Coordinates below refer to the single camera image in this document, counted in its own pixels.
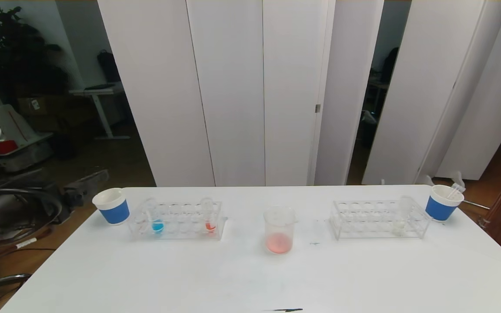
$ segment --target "white table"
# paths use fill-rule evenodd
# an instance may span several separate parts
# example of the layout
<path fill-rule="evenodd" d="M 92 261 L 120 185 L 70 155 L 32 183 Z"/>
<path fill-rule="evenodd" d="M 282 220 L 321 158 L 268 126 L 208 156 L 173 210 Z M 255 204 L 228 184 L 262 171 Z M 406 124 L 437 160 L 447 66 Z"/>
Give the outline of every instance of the white table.
<path fill-rule="evenodd" d="M 44 263 L 2 313 L 501 312 L 501 248 L 456 210 L 432 222 L 423 240 L 336 241 L 326 219 L 332 200 L 389 200 L 425 206 L 428 186 L 125 188 L 145 198 L 223 202 L 221 241 L 133 241 L 127 226 L 99 212 Z M 292 206 L 294 248 L 262 245 L 268 204 Z"/>
<path fill-rule="evenodd" d="M 75 89 L 70 90 L 69 94 L 75 96 L 84 96 L 91 97 L 94 105 L 96 106 L 96 110 L 98 111 L 98 116 L 100 117 L 100 121 L 102 122 L 102 126 L 106 131 L 105 137 L 96 137 L 96 139 L 129 139 L 130 136 L 114 136 L 111 132 L 111 127 L 109 122 L 107 121 L 106 114 L 102 107 L 102 103 L 100 101 L 100 96 L 105 95 L 117 95 L 118 93 L 124 93 L 123 84 L 121 82 L 114 83 L 112 87 L 102 88 L 102 89 Z"/>

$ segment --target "green leaves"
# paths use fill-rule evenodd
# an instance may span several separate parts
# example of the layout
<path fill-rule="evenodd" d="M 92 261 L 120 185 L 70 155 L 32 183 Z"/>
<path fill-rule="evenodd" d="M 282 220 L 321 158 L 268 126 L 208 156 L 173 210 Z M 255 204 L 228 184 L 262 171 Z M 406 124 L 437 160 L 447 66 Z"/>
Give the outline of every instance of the green leaves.
<path fill-rule="evenodd" d="M 9 14 L 11 14 L 11 15 L 15 15 L 15 14 L 17 14 L 18 12 L 20 12 L 20 10 L 22 10 L 22 8 L 21 8 L 21 7 L 16 7 L 16 8 L 14 8 L 14 9 L 9 10 L 9 11 L 8 11 L 8 13 L 9 13 Z"/>
<path fill-rule="evenodd" d="M 48 44 L 40 32 L 20 22 L 21 7 L 0 8 L 0 89 L 13 98 L 16 85 L 26 86 L 29 93 L 59 93 L 66 90 L 68 77 L 52 62 L 57 44 Z"/>

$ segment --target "blue paper cup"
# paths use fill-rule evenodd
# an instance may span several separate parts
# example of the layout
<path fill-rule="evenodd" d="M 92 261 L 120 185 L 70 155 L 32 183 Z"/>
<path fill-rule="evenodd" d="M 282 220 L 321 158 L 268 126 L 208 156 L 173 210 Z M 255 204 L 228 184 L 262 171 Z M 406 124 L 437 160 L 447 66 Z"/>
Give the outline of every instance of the blue paper cup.
<path fill-rule="evenodd" d="M 426 204 L 426 212 L 438 222 L 447 220 L 455 208 L 459 206 L 465 197 L 461 193 L 455 194 L 451 199 L 447 196 L 453 190 L 450 186 L 435 185 L 430 192 L 430 198 Z"/>
<path fill-rule="evenodd" d="M 121 188 L 111 188 L 96 194 L 92 203 L 109 224 L 119 225 L 129 218 L 129 206 Z"/>

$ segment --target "plastic test tube rack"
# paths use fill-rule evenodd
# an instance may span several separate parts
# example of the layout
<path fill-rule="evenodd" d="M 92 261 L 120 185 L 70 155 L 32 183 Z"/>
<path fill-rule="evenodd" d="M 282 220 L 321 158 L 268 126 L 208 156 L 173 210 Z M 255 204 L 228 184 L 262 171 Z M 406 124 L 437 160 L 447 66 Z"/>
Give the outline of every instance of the plastic test tube rack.
<path fill-rule="evenodd" d="M 209 198 L 200 203 L 150 198 L 131 213 L 127 225 L 135 238 L 220 240 L 225 224 L 222 213 L 221 202 Z"/>
<path fill-rule="evenodd" d="M 334 201 L 330 224 L 337 240 L 423 238 L 430 218 L 407 196 L 401 200 Z"/>

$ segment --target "red liquid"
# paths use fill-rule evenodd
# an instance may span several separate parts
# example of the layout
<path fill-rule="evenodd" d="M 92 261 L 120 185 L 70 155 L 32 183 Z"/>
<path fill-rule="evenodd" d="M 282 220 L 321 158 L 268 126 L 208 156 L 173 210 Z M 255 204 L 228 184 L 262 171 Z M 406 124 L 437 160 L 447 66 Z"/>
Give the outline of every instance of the red liquid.
<path fill-rule="evenodd" d="M 292 246 L 293 241 L 286 234 L 273 233 L 266 238 L 266 247 L 273 253 L 287 253 Z"/>

